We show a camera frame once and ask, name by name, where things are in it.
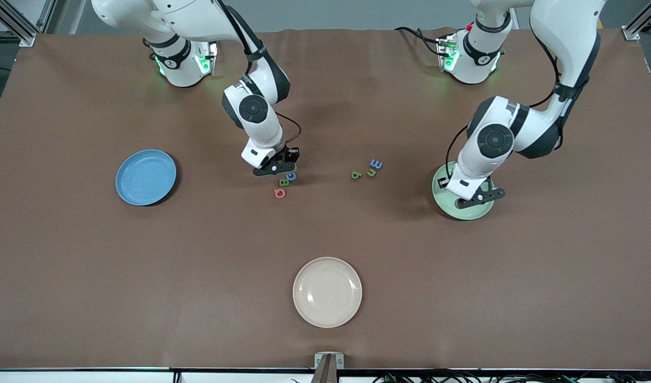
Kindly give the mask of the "green plate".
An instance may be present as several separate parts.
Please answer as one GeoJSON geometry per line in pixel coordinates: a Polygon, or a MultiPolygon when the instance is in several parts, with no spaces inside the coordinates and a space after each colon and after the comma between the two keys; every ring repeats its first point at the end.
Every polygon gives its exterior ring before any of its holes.
{"type": "MultiPolygon", "coordinates": [[[[447,191],[445,188],[440,189],[440,187],[438,187],[437,179],[447,178],[448,177],[447,171],[449,170],[452,171],[453,167],[454,167],[454,162],[449,162],[439,167],[437,172],[435,172],[434,177],[432,179],[432,194],[434,196],[435,203],[437,204],[437,206],[439,206],[439,208],[443,212],[445,212],[447,215],[457,220],[463,220],[463,221],[477,220],[485,216],[492,209],[492,207],[495,204],[495,201],[493,203],[489,203],[481,206],[475,206],[467,209],[458,209],[455,206],[455,202],[457,201],[457,199],[459,199],[459,197],[447,191]]],[[[496,187],[494,186],[491,179],[486,180],[480,186],[481,190],[489,190],[494,188],[496,187]]]]}

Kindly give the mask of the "blue plate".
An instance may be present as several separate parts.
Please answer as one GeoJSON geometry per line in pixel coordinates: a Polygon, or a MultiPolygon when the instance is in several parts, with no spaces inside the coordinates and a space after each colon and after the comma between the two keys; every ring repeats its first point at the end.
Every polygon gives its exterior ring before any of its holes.
{"type": "Polygon", "coordinates": [[[160,203],[174,191],[177,178],[177,165],[169,153],[145,149],[123,161],[114,187],[125,203],[151,206],[160,203]]]}

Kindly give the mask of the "beige plate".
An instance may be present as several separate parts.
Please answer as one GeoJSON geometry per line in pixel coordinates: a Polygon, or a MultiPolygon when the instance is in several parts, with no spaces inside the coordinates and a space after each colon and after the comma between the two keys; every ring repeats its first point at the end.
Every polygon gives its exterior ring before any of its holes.
{"type": "Polygon", "coordinates": [[[293,282],[293,303],[308,324],[335,329],[355,317],[362,304],[362,282],[355,268],[337,257],[304,264],[293,282]]]}

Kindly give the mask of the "brown table mat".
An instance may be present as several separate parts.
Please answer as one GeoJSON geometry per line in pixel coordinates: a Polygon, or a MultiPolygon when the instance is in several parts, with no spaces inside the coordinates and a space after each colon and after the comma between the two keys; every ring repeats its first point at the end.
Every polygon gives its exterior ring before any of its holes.
{"type": "Polygon", "coordinates": [[[138,36],[38,36],[0,99],[0,368],[300,368],[336,351],[349,368],[651,369],[651,77],[639,43],[600,36],[562,148],[510,157],[505,198],[474,221],[442,214],[432,177],[485,98],[549,92],[529,31],[478,86],[400,32],[263,34],[292,84],[277,109],[303,128],[284,199],[221,107],[237,44],[179,89],[138,36]],[[133,206],[114,180],[145,149],[178,178],[133,206]],[[293,303],[319,257],[362,282],[335,329],[293,303]]]}

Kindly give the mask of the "aluminium frame profile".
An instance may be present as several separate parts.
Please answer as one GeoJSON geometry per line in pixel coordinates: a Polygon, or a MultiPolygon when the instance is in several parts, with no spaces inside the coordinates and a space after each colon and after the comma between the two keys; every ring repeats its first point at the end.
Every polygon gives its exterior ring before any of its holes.
{"type": "Polygon", "coordinates": [[[626,40],[639,40],[640,32],[651,30],[651,0],[642,7],[628,25],[623,25],[621,29],[626,40]]]}
{"type": "Polygon", "coordinates": [[[0,42],[31,47],[47,32],[59,0],[0,0],[0,42]]]}

